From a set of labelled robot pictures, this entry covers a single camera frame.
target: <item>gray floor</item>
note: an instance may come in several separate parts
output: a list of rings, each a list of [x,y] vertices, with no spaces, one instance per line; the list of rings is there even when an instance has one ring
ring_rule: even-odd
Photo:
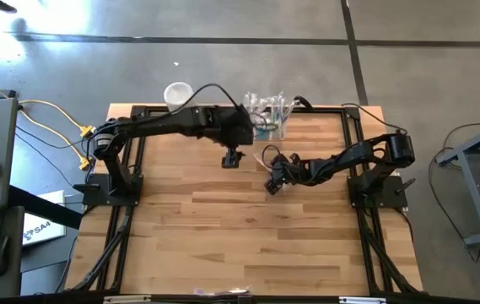
[[[267,95],[283,90],[288,98],[303,95],[316,104],[358,102],[348,46],[18,42],[1,34],[12,30],[346,39],[338,0],[136,0],[129,5],[118,0],[9,2],[19,13],[0,13],[0,87],[19,91],[20,99],[54,101],[85,124],[101,124],[111,102],[161,102],[164,88],[175,81],[193,87],[218,82],[239,100],[247,91]],[[480,41],[480,0],[348,3],[358,39]],[[480,261],[474,263],[468,257],[427,183],[429,161],[445,135],[458,125],[480,122],[480,48],[359,47],[359,60],[369,104],[383,106],[386,120],[407,128],[413,136],[417,161],[402,175],[417,179],[407,195],[425,290],[439,296],[480,299]],[[215,92],[205,92],[201,98],[223,100]],[[30,114],[77,140],[78,130],[55,111],[32,106]],[[62,144],[22,117],[19,124]],[[459,144],[479,131],[462,130],[450,144]],[[70,149],[35,146],[71,182],[83,180],[78,158]],[[434,185],[460,229],[474,233],[477,219],[459,175],[437,170]],[[20,141],[15,148],[12,184],[32,193],[57,189],[73,193]],[[56,282],[57,272],[50,270],[47,280]],[[43,277],[27,274],[24,282]],[[23,289],[24,293],[50,291],[50,287]]]

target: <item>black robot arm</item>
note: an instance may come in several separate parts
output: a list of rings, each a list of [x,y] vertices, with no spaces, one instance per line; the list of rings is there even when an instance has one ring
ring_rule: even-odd
[[[384,155],[378,157],[375,146],[383,142],[386,143]],[[330,180],[339,171],[368,163],[376,166],[359,176],[358,187],[363,193],[373,192],[396,168],[410,166],[414,162],[414,152],[408,135],[392,133],[353,144],[328,159],[301,160],[295,153],[290,159],[292,162],[279,154],[272,160],[270,179],[265,184],[270,194],[277,193],[287,183],[316,186]]]
[[[209,138],[228,148],[222,159],[223,168],[238,167],[243,154],[236,148],[253,143],[253,125],[243,106],[197,106],[161,117],[111,119],[94,136],[94,156],[103,160],[108,169],[110,195],[132,192],[134,187],[132,174],[118,157],[127,140],[170,133]]]

